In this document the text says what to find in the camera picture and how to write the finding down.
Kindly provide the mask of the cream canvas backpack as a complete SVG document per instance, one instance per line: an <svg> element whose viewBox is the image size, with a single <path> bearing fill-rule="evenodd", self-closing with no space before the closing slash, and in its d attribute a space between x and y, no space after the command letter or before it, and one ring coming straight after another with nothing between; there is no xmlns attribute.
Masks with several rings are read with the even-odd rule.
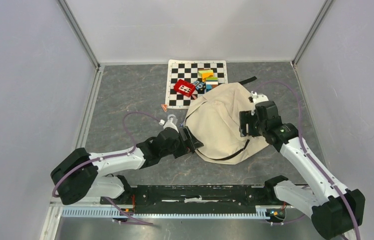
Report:
<svg viewBox="0 0 374 240"><path fill-rule="evenodd" d="M203 143L196 153L204 161L236 165L268 147L264 137L240 133L240 112L254 107L244 85L256 79L222 83L190 104L184 126Z"/></svg>

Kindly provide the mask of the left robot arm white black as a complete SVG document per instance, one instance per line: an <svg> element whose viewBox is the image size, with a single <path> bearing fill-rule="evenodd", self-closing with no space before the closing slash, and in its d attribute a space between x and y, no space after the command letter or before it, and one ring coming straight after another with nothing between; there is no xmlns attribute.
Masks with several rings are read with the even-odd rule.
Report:
<svg viewBox="0 0 374 240"><path fill-rule="evenodd" d="M125 204L132 197L130 185L123 176L108 177L109 174L148 168L164 157L178 158L203 146L188 127L167 127L157 136L125 150L89 153L80 147L52 170L55 185L52 195L64 205L72 205L85 197L108 197Z"/></svg>

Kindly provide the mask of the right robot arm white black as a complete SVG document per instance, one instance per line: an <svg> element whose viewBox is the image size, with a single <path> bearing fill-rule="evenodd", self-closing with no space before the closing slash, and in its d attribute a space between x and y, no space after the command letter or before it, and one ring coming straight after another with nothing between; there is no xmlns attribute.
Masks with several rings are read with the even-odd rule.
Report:
<svg viewBox="0 0 374 240"><path fill-rule="evenodd" d="M264 199L270 204L290 204L311 219L315 230L326 240L354 231L360 239L365 197L339 181L312 152L302 132L292 123L283 123L273 101L256 103L254 109L239 113L243 137L263 137L300 173L304 189L279 175L264 183Z"/></svg>

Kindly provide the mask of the clear tape roll dispenser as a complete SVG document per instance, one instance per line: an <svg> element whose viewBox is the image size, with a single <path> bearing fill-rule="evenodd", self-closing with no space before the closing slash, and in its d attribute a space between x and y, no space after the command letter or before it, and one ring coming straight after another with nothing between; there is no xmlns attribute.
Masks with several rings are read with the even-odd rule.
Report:
<svg viewBox="0 0 374 240"><path fill-rule="evenodd" d="M171 123L173 123L173 124L176 125L178 119L177 119L177 117L174 114L170 114L170 115L167 116L167 121L169 121L169 122L171 122Z"/></svg>

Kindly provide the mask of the small orange triangle piece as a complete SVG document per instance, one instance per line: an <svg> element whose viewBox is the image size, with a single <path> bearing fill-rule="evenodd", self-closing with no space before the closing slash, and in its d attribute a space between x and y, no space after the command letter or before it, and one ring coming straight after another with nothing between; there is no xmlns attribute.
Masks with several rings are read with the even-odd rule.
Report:
<svg viewBox="0 0 374 240"><path fill-rule="evenodd" d="M161 108L164 112L167 112L168 106L166 104L161 104Z"/></svg>

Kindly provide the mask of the stacked colourful toy blocks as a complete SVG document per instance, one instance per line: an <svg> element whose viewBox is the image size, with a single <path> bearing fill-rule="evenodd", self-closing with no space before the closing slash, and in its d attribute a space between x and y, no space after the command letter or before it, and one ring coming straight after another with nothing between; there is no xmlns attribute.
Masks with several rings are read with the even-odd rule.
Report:
<svg viewBox="0 0 374 240"><path fill-rule="evenodd" d="M207 77L205 79L206 91L210 91L219 85L219 79L217 77Z"/></svg>

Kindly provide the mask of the blue black toy robot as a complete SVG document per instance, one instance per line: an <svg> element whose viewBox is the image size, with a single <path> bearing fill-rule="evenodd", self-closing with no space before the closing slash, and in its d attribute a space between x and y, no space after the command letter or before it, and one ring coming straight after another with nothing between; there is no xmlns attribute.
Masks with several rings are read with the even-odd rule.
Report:
<svg viewBox="0 0 374 240"><path fill-rule="evenodd" d="M195 86L195 89L197 90L198 94L204 94L206 92L206 83L196 80L193 85Z"/></svg>

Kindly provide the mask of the green orange toy block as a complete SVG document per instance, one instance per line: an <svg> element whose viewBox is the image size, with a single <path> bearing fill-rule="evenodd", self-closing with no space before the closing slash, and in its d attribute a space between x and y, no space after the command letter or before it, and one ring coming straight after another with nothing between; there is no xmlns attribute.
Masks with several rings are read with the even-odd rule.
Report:
<svg viewBox="0 0 374 240"><path fill-rule="evenodd" d="M208 78L214 77L214 71L212 69L199 69L198 77L205 83Z"/></svg>

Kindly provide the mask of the black white chessboard mat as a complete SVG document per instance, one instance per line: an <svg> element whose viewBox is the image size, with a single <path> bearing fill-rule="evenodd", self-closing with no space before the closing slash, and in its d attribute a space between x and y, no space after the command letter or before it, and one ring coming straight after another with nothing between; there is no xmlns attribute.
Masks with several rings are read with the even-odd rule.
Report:
<svg viewBox="0 0 374 240"><path fill-rule="evenodd" d="M197 90L191 97L186 97L174 91L173 87L178 79L190 83L201 81L198 77L199 69L212 69L214 77L219 79L219 84L228 83L227 65L224 60L175 60L168 61L165 104L168 109L188 109L190 104L203 94Z"/></svg>

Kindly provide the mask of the red toy brick frame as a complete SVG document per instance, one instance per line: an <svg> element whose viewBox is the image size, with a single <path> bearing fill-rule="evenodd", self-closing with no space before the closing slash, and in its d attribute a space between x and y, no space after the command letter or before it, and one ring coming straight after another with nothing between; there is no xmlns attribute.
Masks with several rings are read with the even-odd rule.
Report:
<svg viewBox="0 0 374 240"><path fill-rule="evenodd" d="M173 87L174 91L185 96L185 97L191 97L193 93L196 90L196 87L194 84L187 82L182 79L178 79Z"/></svg>

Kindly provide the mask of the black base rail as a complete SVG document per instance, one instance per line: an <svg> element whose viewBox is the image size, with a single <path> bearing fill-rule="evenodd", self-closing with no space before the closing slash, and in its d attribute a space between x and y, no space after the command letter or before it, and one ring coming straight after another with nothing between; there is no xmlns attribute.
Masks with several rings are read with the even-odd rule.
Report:
<svg viewBox="0 0 374 240"><path fill-rule="evenodd" d="M137 185L101 205L115 203L136 218L268 218L287 203L262 185Z"/></svg>

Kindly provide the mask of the aluminium frame post right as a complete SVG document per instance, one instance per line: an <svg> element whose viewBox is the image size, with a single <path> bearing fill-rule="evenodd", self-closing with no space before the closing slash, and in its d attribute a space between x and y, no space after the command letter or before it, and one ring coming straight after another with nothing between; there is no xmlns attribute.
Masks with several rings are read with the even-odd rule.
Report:
<svg viewBox="0 0 374 240"><path fill-rule="evenodd" d="M303 39L301 45L298 48L293 60L291 61L292 67L294 70L297 69L298 63L300 62L301 58L303 57L305 51L307 50L309 44L313 40L315 34L317 33L320 25L322 24L325 16L328 14L331 6L333 5L334 0L325 0L323 2L322 7L320 8L318 14L316 15L314 21L312 22L305 38Z"/></svg>

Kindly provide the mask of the aluminium frame post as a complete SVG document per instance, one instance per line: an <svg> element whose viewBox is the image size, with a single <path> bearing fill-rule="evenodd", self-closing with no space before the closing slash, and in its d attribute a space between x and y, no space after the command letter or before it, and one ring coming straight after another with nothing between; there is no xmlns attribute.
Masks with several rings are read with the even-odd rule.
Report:
<svg viewBox="0 0 374 240"><path fill-rule="evenodd" d="M328 14L331 6L333 5L334 0L325 0L323 2L322 7L320 8L318 14L316 15L314 21L312 22L305 38L303 39L301 45L298 48L293 60L291 61L292 67L294 70L297 69L298 63L300 62L301 58L303 57L305 51L307 50L309 44L313 40L315 34L317 33L320 25L322 24L325 16Z"/></svg>
<svg viewBox="0 0 374 240"><path fill-rule="evenodd" d="M65 15L66 19L68 20L72 30L74 31L77 39L79 40L81 46L83 47L84 51L86 52L90 62L92 65L98 69L100 67L100 63L94 54L90 44L88 43L88 40L86 39L78 21L76 20L76 17L74 16L69 4L66 0L57 0L57 3L59 4L60 8L63 11L63 14Z"/></svg>

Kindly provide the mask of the aluminium frame post left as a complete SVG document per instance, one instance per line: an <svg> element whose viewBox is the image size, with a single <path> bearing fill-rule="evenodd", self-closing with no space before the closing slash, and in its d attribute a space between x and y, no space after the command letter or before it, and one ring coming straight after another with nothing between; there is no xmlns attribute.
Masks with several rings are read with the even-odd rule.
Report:
<svg viewBox="0 0 374 240"><path fill-rule="evenodd" d="M74 31L77 39L79 40L81 46L83 47L84 51L86 52L90 62L92 65L98 69L100 67L100 63L94 54L90 44L88 43L88 40L86 39L78 21L76 20L76 17L74 16L69 4L66 0L57 0L57 3L59 4L60 8L63 11L63 14L65 15L66 19L68 20L72 30Z"/></svg>

